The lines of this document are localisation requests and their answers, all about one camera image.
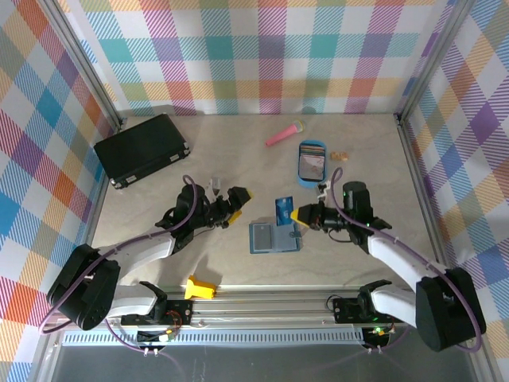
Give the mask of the aluminium table side rail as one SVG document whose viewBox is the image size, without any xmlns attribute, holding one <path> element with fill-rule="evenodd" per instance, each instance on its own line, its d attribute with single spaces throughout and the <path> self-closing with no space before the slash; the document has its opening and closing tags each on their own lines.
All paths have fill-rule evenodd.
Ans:
<svg viewBox="0 0 509 382">
<path fill-rule="evenodd" d="M 434 259 L 441 265 L 451 268 L 452 265 L 445 253 L 445 242 L 438 227 L 438 222 L 433 214 L 432 205 L 425 189 L 424 177 L 418 166 L 418 158 L 414 153 L 406 123 L 398 114 L 394 114 L 398 136 L 410 170 L 410 176 L 417 194 L 419 207 L 425 222 L 425 227 L 430 238 Z"/>
<path fill-rule="evenodd" d="M 93 146 L 115 132 L 116 126 L 101 118 L 93 131 L 88 130 L 88 125 L 82 120 L 73 135 L 63 168 L 72 181 L 68 211 L 60 228 L 60 235 L 66 239 L 62 249 L 63 266 L 73 250 L 91 242 L 91 230 L 99 217 L 103 192 L 107 187 L 107 175 Z"/>
</svg>

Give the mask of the small circuit board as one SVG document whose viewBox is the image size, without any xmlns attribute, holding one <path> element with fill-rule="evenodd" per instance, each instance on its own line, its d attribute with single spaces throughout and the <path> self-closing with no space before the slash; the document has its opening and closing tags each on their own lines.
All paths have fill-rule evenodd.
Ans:
<svg viewBox="0 0 509 382">
<path fill-rule="evenodd" d="M 378 347 L 383 348 L 388 346 L 394 331 L 394 325 L 362 328 L 363 347 L 366 349 L 377 349 Z"/>
<path fill-rule="evenodd" d="M 138 345 L 158 345 L 173 341 L 179 334 L 179 329 L 164 329 L 156 331 L 140 330 L 136 333 L 136 343 Z"/>
</svg>

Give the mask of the blue leather card holder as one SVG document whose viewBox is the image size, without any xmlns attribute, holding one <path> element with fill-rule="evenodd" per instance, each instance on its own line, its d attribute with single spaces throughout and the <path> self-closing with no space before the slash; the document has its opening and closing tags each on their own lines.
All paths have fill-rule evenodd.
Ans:
<svg viewBox="0 0 509 382">
<path fill-rule="evenodd" d="M 256 251 L 254 249 L 254 226 L 257 224 L 270 224 L 272 226 L 272 249 L 268 251 Z M 250 253 L 269 254 L 300 251 L 301 233 L 295 223 L 277 226 L 273 223 L 249 224 Z"/>
</svg>

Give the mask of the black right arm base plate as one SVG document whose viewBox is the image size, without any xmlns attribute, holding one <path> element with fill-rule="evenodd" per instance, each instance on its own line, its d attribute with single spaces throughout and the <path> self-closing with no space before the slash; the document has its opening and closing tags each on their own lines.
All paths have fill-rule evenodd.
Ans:
<svg viewBox="0 0 509 382">
<path fill-rule="evenodd" d="M 388 314 L 364 309 L 356 298 L 341 298 L 333 295 L 328 307 L 332 310 L 336 324 L 386 325 L 402 323 Z"/>
</svg>

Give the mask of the aluminium frame post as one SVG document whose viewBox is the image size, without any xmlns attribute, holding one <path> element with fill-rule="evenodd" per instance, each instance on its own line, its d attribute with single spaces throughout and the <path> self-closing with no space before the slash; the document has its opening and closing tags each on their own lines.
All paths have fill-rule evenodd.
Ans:
<svg viewBox="0 0 509 382">
<path fill-rule="evenodd" d="M 88 59 L 79 38 L 60 8 L 58 0 L 37 0 L 37 2 L 48 18 L 50 25 L 56 30 L 57 36 L 61 39 L 68 55 L 71 57 L 79 73 L 83 76 L 92 95 L 97 99 L 101 110 L 108 121 L 114 126 L 115 132 L 121 131 L 124 118 L 117 112 L 107 94 L 106 88 L 93 69 L 92 63 Z"/>
<path fill-rule="evenodd" d="M 475 3 L 476 0 L 437 0 L 419 37 L 418 58 L 394 109 L 399 126 L 403 126 L 414 112 Z"/>
</svg>

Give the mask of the blue oval tray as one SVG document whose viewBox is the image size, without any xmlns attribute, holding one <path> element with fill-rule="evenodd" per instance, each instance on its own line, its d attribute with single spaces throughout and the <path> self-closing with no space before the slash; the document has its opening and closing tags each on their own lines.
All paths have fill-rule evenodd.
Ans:
<svg viewBox="0 0 509 382">
<path fill-rule="evenodd" d="M 319 146 L 323 146 L 324 149 L 325 149 L 325 156 L 324 156 L 324 160 L 325 160 L 325 164 L 324 164 L 324 178 L 321 180 L 321 181 L 309 181 L 307 179 L 302 179 L 299 177 L 299 173 L 298 173 L 298 170 L 299 170 L 299 158 L 300 156 L 302 155 L 300 153 L 300 148 L 298 147 L 298 156 L 297 156 L 297 180 L 298 180 L 298 183 L 305 187 L 305 188 L 314 188 L 318 183 L 321 183 L 321 182 L 324 182 L 326 179 L 327 179 L 327 159 L 328 159 L 328 155 L 327 155 L 327 148 L 326 148 L 326 145 L 321 142 L 321 141 L 318 141 L 318 140 L 312 140 L 312 139 L 306 139 L 304 141 L 302 141 L 300 145 L 319 145 Z"/>
</svg>

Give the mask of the yellow plastic tool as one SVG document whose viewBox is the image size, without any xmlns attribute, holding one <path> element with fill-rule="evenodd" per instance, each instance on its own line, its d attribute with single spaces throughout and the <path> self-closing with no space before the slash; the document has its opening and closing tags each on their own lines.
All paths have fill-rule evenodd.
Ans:
<svg viewBox="0 0 509 382">
<path fill-rule="evenodd" d="M 213 299 L 216 294 L 216 286 L 196 279 L 193 275 L 188 277 L 185 286 L 185 299 L 202 298 Z"/>
</svg>

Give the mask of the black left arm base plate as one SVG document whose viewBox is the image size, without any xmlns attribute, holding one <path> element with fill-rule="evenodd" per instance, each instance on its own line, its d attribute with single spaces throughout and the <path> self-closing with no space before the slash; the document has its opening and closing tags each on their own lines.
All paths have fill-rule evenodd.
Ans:
<svg viewBox="0 0 509 382">
<path fill-rule="evenodd" d="M 122 316 L 121 324 L 131 326 L 163 325 L 181 327 L 190 324 L 192 307 L 192 300 L 157 302 L 148 314 L 128 314 Z"/>
</svg>

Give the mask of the pink toy microphone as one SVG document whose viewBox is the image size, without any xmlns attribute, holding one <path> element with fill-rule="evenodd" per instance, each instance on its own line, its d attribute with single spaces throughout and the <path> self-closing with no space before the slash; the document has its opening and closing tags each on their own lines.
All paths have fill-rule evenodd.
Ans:
<svg viewBox="0 0 509 382">
<path fill-rule="evenodd" d="M 295 120 L 284 130 L 278 132 L 276 135 L 265 141 L 266 146 L 273 146 L 276 143 L 285 140 L 292 135 L 299 134 L 305 129 L 305 124 L 301 120 Z"/>
</svg>

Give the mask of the glossy printed card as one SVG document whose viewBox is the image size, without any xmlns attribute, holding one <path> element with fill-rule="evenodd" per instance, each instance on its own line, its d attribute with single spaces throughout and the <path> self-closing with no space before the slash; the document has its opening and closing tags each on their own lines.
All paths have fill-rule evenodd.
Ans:
<svg viewBox="0 0 509 382">
<path fill-rule="evenodd" d="M 309 181 L 321 181 L 324 178 L 323 156 L 303 154 L 299 158 L 299 177 Z"/>
</svg>

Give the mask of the blue credit card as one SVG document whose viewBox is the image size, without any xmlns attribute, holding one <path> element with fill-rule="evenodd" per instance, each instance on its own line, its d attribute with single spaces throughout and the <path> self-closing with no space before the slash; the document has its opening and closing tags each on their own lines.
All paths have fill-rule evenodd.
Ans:
<svg viewBox="0 0 509 382">
<path fill-rule="evenodd" d="M 293 222 L 291 213 L 293 211 L 293 197 L 280 197 L 275 200 L 276 225 L 288 225 Z"/>
</svg>

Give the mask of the long aluminium base rail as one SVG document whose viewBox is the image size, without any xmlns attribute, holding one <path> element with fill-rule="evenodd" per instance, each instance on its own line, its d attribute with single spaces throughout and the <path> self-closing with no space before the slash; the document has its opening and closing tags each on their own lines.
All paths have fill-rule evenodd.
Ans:
<svg viewBox="0 0 509 382">
<path fill-rule="evenodd" d="M 305 319 L 320 312 L 333 315 L 332 310 L 328 307 L 332 298 L 324 301 L 324 305 L 319 307 L 318 303 L 312 300 L 310 294 L 298 294 L 290 291 L 271 291 L 261 294 L 224 293 L 216 295 L 213 299 L 185 299 L 175 295 L 167 295 L 167 297 L 168 300 L 193 301 L 190 324 L 201 316 L 210 317 L 213 314 L 224 322 L 276 322 L 277 320 L 286 320 L 289 316 Z M 48 321 L 42 320 L 40 324 L 40 331 L 43 334 L 48 334 L 51 331 L 46 326 Z"/>
</svg>

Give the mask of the slotted metal strip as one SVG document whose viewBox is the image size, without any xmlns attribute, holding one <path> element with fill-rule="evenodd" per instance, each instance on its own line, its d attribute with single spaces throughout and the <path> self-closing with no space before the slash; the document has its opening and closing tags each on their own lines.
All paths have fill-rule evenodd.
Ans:
<svg viewBox="0 0 509 382">
<path fill-rule="evenodd" d="M 175 336 L 165 335 L 156 341 L 142 341 L 135 331 L 121 333 L 123 341 L 139 346 L 167 345 L 241 345 L 241 346 L 283 346 L 283 345 L 361 345 L 363 331 L 359 328 L 332 329 L 184 329 Z"/>
</svg>

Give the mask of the black hard case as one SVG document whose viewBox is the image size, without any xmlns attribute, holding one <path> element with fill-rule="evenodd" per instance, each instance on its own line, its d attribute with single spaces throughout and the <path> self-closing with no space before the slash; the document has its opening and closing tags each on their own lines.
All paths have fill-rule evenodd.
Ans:
<svg viewBox="0 0 509 382">
<path fill-rule="evenodd" d="M 97 142 L 94 150 L 116 189 L 124 189 L 186 158 L 190 146 L 167 114 Z"/>
</svg>

